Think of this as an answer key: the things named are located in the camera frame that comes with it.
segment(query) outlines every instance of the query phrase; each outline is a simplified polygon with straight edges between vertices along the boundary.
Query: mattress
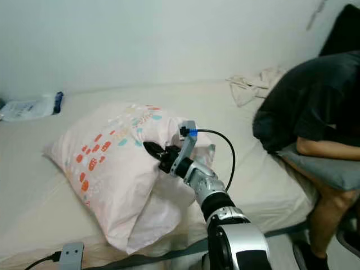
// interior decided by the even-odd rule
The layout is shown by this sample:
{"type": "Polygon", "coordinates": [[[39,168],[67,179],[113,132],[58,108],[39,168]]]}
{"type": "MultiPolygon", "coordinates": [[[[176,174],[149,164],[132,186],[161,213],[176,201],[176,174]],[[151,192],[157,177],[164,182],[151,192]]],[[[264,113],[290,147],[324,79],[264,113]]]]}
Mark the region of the mattress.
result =
{"type": "MultiPolygon", "coordinates": [[[[236,150],[236,170],[229,189],[234,203],[263,232],[295,225],[313,208],[311,184],[268,155],[251,131],[262,99],[238,108],[226,82],[116,88],[65,94],[62,112],[18,123],[0,122],[0,269],[24,269],[30,262],[83,241],[83,267],[124,258],[106,243],[91,213],[80,203],[59,168],[42,155],[43,147],[101,104],[113,100],[154,104],[193,119],[202,128],[225,134],[236,150]]],[[[214,171],[226,184],[231,152],[220,137],[214,171]]],[[[139,254],[159,256],[206,237],[200,208],[193,204],[172,233],[139,254]]],[[[44,263],[44,269],[51,264],[44,263]]]]}

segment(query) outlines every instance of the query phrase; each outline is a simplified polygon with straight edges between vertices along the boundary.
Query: pillow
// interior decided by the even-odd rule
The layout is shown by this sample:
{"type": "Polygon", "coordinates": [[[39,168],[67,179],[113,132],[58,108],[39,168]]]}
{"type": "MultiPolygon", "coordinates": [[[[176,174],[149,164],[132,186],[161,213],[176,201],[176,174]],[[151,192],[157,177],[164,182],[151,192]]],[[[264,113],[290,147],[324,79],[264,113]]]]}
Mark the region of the pillow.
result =
{"type": "MultiPolygon", "coordinates": [[[[195,199],[158,168],[144,141],[180,146],[185,119],[150,105],[112,103],[74,124],[44,153],[65,173],[112,246],[131,254],[171,232],[195,199]]],[[[214,146],[198,135],[194,159],[211,166],[214,146]]]]}
{"type": "Polygon", "coordinates": [[[344,191],[360,188],[360,161],[304,156],[297,152],[295,143],[277,154],[333,188],[344,191]]]}

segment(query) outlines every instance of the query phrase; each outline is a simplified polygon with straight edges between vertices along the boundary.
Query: white wall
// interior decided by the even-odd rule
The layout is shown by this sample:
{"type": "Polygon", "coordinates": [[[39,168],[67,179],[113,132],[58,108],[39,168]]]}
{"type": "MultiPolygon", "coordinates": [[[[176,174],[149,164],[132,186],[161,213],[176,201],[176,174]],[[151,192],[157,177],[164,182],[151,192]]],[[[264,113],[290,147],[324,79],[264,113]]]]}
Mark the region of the white wall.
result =
{"type": "Polygon", "coordinates": [[[200,82],[316,56],[346,3],[0,0],[0,95],[200,82]]]}

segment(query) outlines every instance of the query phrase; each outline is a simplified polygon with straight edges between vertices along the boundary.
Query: blue connector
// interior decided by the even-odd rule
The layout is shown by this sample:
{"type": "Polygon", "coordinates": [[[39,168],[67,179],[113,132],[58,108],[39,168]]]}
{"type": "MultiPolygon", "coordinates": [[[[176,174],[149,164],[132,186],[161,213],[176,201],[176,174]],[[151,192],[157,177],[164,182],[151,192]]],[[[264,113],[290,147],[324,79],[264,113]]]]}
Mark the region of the blue connector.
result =
{"type": "Polygon", "coordinates": [[[197,129],[190,129],[189,135],[191,137],[197,137],[197,129]]]}

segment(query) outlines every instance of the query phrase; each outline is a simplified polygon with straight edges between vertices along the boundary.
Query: black shirt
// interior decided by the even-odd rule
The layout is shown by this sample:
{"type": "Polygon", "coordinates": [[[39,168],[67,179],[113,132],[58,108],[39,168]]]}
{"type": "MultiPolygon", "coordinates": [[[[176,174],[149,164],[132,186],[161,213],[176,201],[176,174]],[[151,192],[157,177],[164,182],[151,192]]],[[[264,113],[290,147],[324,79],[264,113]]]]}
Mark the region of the black shirt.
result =
{"type": "Polygon", "coordinates": [[[254,136],[270,153],[297,137],[325,140],[331,124],[360,118],[360,51],[323,56],[290,70],[258,110],[254,136]]]}

